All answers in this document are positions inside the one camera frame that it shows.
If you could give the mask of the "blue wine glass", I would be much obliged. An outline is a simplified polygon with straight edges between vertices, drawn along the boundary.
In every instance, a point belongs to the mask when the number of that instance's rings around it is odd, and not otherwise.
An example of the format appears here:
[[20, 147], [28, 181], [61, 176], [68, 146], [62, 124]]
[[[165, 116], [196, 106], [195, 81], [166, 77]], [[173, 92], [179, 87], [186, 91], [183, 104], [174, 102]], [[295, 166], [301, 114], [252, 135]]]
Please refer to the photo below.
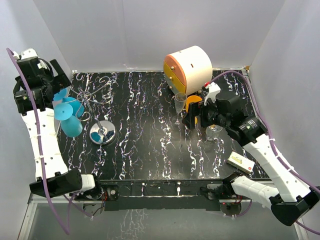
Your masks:
[[54, 107], [54, 118], [60, 121], [60, 127], [68, 137], [75, 138], [82, 133], [80, 120], [73, 115], [73, 107], [69, 103], [59, 103]]
[[67, 103], [67, 104], [71, 105], [72, 109], [73, 109], [72, 115], [77, 118], [80, 118], [84, 113], [83, 104], [79, 100], [77, 100], [76, 98], [67, 96], [67, 93], [68, 93], [67, 88], [60, 90], [58, 93], [55, 93], [53, 95], [53, 100], [55, 102], [61, 101], [62, 103]]

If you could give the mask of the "yellow wine glass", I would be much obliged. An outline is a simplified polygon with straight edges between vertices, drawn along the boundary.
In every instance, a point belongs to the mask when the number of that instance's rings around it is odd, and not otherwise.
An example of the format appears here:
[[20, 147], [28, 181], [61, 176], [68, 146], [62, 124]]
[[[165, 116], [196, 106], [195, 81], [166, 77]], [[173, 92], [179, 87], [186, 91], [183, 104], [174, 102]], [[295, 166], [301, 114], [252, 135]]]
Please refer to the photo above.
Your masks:
[[187, 114], [183, 118], [183, 123], [189, 128], [194, 129], [198, 123], [198, 116], [200, 115], [200, 103], [203, 99], [197, 95], [191, 95], [186, 100]]

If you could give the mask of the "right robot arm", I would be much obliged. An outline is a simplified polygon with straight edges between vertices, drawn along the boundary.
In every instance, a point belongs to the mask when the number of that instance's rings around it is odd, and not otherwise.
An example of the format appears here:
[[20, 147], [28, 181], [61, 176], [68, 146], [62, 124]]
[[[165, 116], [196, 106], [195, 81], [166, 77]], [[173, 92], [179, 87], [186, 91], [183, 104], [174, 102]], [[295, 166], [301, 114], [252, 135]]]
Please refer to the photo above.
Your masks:
[[269, 208], [276, 219], [292, 226], [320, 201], [319, 187], [303, 183], [279, 161], [262, 122], [244, 112], [243, 99], [229, 93], [218, 93], [215, 100], [190, 102], [182, 123], [190, 130], [196, 118], [201, 127], [218, 125], [250, 153], [272, 180], [274, 187], [233, 173], [222, 181], [223, 194], [233, 199], [237, 195], [250, 198]]

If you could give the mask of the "wide clear wine glass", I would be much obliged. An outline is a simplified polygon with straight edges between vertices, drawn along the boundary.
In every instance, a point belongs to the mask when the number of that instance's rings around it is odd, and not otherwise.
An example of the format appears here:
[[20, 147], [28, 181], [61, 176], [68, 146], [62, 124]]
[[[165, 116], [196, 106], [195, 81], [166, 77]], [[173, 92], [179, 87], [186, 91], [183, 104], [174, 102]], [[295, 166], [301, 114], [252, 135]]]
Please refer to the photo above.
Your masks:
[[223, 127], [215, 124], [208, 126], [205, 130], [206, 140], [211, 142], [214, 141], [223, 129]]

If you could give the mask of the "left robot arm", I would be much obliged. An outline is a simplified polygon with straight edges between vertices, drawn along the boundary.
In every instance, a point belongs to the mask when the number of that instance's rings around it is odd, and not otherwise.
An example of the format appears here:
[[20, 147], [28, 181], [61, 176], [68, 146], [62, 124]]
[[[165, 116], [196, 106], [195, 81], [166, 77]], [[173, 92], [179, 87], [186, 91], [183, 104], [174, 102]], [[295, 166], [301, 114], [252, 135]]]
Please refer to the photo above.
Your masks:
[[71, 85], [59, 63], [37, 55], [13, 57], [18, 70], [13, 96], [32, 145], [35, 161], [35, 182], [30, 191], [41, 197], [58, 197], [69, 193], [87, 194], [97, 200], [103, 187], [92, 174], [68, 169], [55, 129], [54, 96]]

